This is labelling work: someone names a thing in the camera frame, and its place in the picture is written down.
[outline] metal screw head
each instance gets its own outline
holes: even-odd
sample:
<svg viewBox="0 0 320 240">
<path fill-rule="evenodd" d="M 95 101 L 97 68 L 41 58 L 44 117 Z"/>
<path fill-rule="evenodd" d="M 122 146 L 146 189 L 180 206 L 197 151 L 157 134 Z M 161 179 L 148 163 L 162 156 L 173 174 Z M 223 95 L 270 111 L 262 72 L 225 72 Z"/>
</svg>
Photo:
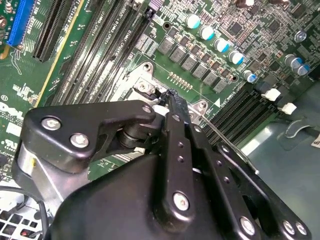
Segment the metal screw head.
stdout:
<svg viewBox="0 0 320 240">
<path fill-rule="evenodd" d="M 305 227 L 300 222 L 296 222 L 295 225 L 296 225 L 296 228 L 299 230 L 299 232 L 302 235 L 307 235 L 307 230 L 305 229 Z"/>
<path fill-rule="evenodd" d="M 181 211 L 187 211 L 189 208 L 189 201 L 185 195 L 180 192 L 173 194 L 173 202 L 175 206 Z"/>
<path fill-rule="evenodd" d="M 47 118 L 43 119 L 41 121 L 41 125 L 45 129 L 50 130 L 50 131 L 55 131 L 55 130 L 58 130 L 59 128 L 61 128 L 61 123 L 57 119 L 52 118 L 52 117 L 47 117 Z"/>
<path fill-rule="evenodd" d="M 255 232 L 256 232 L 255 227 L 248 218 L 246 218 L 245 216 L 242 216 L 240 218 L 240 223 L 247 234 L 251 236 L 255 235 Z"/>
<path fill-rule="evenodd" d="M 70 138 L 70 142 L 73 146 L 83 149 L 89 145 L 89 139 L 82 133 L 73 134 Z"/>
<path fill-rule="evenodd" d="M 0 29 L 5 29 L 5 27 L 7 26 L 7 19 L 5 19 L 4 17 L 0 17 Z"/>
<path fill-rule="evenodd" d="M 294 35 L 294 41 L 296 43 L 301 43 L 304 40 L 306 40 L 306 38 L 307 38 L 307 33 L 304 30 L 300 30 Z"/>
<path fill-rule="evenodd" d="M 295 229 L 292 227 L 292 225 L 288 221 L 283 221 L 283 226 L 289 234 L 291 235 L 295 234 Z"/>
<path fill-rule="evenodd" d="M 201 133 L 201 128 L 200 128 L 200 127 L 194 126 L 194 129 L 195 129 L 198 133 Z"/>
</svg>

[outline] ram slot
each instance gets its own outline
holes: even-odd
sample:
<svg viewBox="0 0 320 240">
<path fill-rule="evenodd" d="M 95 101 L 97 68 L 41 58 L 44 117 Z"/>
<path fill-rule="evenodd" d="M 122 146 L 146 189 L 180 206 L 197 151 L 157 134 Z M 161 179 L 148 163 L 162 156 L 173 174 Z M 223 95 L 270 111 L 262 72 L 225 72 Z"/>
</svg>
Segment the ram slot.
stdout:
<svg viewBox="0 0 320 240">
<path fill-rule="evenodd" d="M 33 57 L 40 62 L 47 61 L 55 49 L 72 5 L 76 0 L 54 0 L 35 45 Z"/>
<path fill-rule="evenodd" d="M 103 72 L 106 66 L 107 60 L 113 55 L 111 46 L 118 46 L 121 43 L 124 35 L 127 33 L 129 27 L 132 25 L 133 19 L 135 18 L 136 14 L 137 11 L 134 10 L 131 6 L 126 7 L 125 12 L 122 18 L 120 19 L 116 29 L 112 28 L 112 31 L 114 32 L 111 34 L 110 39 L 108 40 L 108 42 L 105 45 L 105 48 L 103 49 L 103 52 L 101 54 L 102 58 L 99 60 L 99 64 L 91 65 L 91 70 L 89 71 L 89 74 L 83 72 L 84 81 L 82 82 L 82 86 L 79 86 L 78 88 L 76 87 L 74 94 L 70 96 L 70 100 L 73 104 L 83 103 L 90 88 L 97 84 L 97 80 L 99 79 L 97 76 L 100 76 L 100 74 Z"/>
<path fill-rule="evenodd" d="M 62 85 L 59 87 L 58 92 L 55 94 L 54 99 L 52 101 L 52 105 L 62 105 L 65 103 L 66 98 L 69 95 L 69 92 L 74 85 L 74 82 L 77 81 L 77 76 L 80 73 L 82 66 L 84 65 L 86 59 L 90 55 L 90 52 L 96 45 L 96 41 L 100 35 L 102 29 L 104 29 L 104 24 L 111 12 L 114 10 L 115 6 L 117 6 L 117 0 L 112 0 L 109 3 L 106 1 L 101 1 L 100 5 L 93 15 L 89 25 L 86 27 L 85 33 L 81 38 L 79 45 L 73 55 L 71 63 L 68 66 L 68 70 L 63 76 Z M 90 43 L 87 44 L 90 36 L 93 36 Z"/>
<path fill-rule="evenodd" d="M 109 73 L 105 77 L 106 80 L 103 82 L 103 85 L 101 86 L 100 91 L 93 96 L 92 99 L 95 103 L 105 101 L 104 97 L 111 90 L 111 86 L 113 85 L 113 82 L 116 81 L 115 77 L 118 75 L 119 70 L 124 65 L 129 55 L 133 51 L 141 35 L 147 29 L 149 23 L 150 23 L 150 20 L 148 18 L 144 17 L 140 19 L 139 23 L 134 28 L 134 34 L 130 35 L 130 41 L 128 41 L 128 44 L 121 49 L 120 53 L 118 54 L 115 60 L 115 63 L 112 65 Z"/>
</svg>

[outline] surface-mount component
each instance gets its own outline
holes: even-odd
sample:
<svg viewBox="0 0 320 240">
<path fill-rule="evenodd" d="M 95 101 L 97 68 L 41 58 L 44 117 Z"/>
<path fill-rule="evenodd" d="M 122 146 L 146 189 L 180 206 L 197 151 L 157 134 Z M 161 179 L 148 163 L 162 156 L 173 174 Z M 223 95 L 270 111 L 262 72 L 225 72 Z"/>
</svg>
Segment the surface-mount component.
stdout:
<svg viewBox="0 0 320 240">
<path fill-rule="evenodd" d="M 185 24 L 189 29 L 196 29 L 200 25 L 200 18 L 196 14 L 189 14 L 185 18 Z"/>
<path fill-rule="evenodd" d="M 284 64 L 292 69 L 299 68 L 303 63 L 303 60 L 300 57 L 297 57 L 293 54 L 288 54 L 284 58 Z"/>
<path fill-rule="evenodd" d="M 302 64 L 300 67 L 293 68 L 292 71 L 299 76 L 304 76 L 309 73 L 310 66 L 308 64 Z"/>
<path fill-rule="evenodd" d="M 229 43 L 222 37 L 217 38 L 213 43 L 214 49 L 220 53 L 225 53 L 229 49 Z"/>
<path fill-rule="evenodd" d="M 212 27 L 205 25 L 199 29 L 199 36 L 203 40 L 211 40 L 215 36 L 215 32 Z"/>
<path fill-rule="evenodd" d="M 196 57 L 193 56 L 192 54 L 188 54 L 186 59 L 183 61 L 183 64 L 181 65 L 181 67 L 184 70 L 191 71 L 191 69 L 195 66 L 196 63 L 197 63 Z"/>
<path fill-rule="evenodd" d="M 17 46 L 21 44 L 29 17 L 34 7 L 34 0 L 21 0 L 15 15 L 14 23 L 7 44 Z"/>
<path fill-rule="evenodd" d="M 192 75 L 195 76 L 198 79 L 201 79 L 202 76 L 205 74 L 205 72 L 208 70 L 208 68 L 206 67 L 206 65 L 204 65 L 203 63 L 200 63 L 195 70 L 193 71 Z"/>
<path fill-rule="evenodd" d="M 219 77 L 213 71 L 209 71 L 208 73 L 206 73 L 206 76 L 203 79 L 203 83 L 209 86 L 213 86 L 218 79 Z"/>
<path fill-rule="evenodd" d="M 175 41 L 173 41 L 170 37 L 165 37 L 161 42 L 161 44 L 159 45 L 158 51 L 166 55 L 174 44 L 175 44 Z"/>
<path fill-rule="evenodd" d="M 238 52 L 237 50 L 233 50 L 229 53 L 228 55 L 229 61 L 232 62 L 233 64 L 242 64 L 242 62 L 245 59 L 245 56 Z"/>
<path fill-rule="evenodd" d="M 224 80 L 220 79 L 216 84 L 215 86 L 213 87 L 213 90 L 216 92 L 216 93 L 221 93 L 225 87 L 228 85 L 227 82 L 225 82 Z"/>
<path fill-rule="evenodd" d="M 179 63 L 185 54 L 186 50 L 182 46 L 178 46 L 171 54 L 170 59 L 175 63 Z"/>
</svg>

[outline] sticker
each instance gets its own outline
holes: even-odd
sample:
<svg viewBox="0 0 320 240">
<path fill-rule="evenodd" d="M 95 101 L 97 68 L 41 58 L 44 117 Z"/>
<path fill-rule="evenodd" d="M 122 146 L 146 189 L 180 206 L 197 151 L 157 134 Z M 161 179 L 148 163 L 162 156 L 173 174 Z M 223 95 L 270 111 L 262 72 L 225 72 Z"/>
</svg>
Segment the sticker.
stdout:
<svg viewBox="0 0 320 240">
<path fill-rule="evenodd" d="M 311 146 L 320 149 L 320 134 L 319 134 L 319 136 L 313 141 L 313 143 L 311 143 Z"/>
<path fill-rule="evenodd" d="M 12 122 L 9 122 L 8 127 L 6 128 L 6 132 L 8 134 L 13 134 L 17 137 L 20 137 L 21 127 Z"/>
</svg>

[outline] mounting hole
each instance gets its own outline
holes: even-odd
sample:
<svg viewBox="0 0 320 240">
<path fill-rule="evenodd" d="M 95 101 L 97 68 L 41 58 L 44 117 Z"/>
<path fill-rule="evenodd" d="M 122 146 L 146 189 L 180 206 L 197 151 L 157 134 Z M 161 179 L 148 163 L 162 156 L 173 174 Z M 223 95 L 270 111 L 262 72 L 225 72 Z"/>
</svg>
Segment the mounting hole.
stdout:
<svg viewBox="0 0 320 240">
<path fill-rule="evenodd" d="M 183 156 L 178 156 L 177 160 L 178 160 L 178 162 L 183 163 L 184 162 L 184 157 Z"/>
<path fill-rule="evenodd" d="M 230 183 L 229 178 L 228 178 L 228 177 L 226 177 L 226 176 L 223 178 L 223 181 L 225 181 L 227 184 L 229 184 L 229 183 Z"/>
<path fill-rule="evenodd" d="M 201 128 L 200 128 L 200 127 L 194 126 L 194 129 L 195 129 L 198 133 L 201 133 Z"/>
<path fill-rule="evenodd" d="M 166 21 L 166 22 L 163 24 L 163 29 L 164 29 L 164 30 L 168 30 L 168 29 L 170 29 L 170 28 L 171 28 L 170 22 Z"/>
<path fill-rule="evenodd" d="M 149 106 L 147 106 L 147 105 L 144 105 L 143 107 L 142 107 L 142 109 L 143 109 L 143 111 L 145 111 L 146 113 L 151 113 L 151 109 L 150 109 L 150 107 Z"/>
<path fill-rule="evenodd" d="M 177 122 L 180 122 L 180 117 L 178 115 L 172 115 L 172 118 Z"/>
</svg>

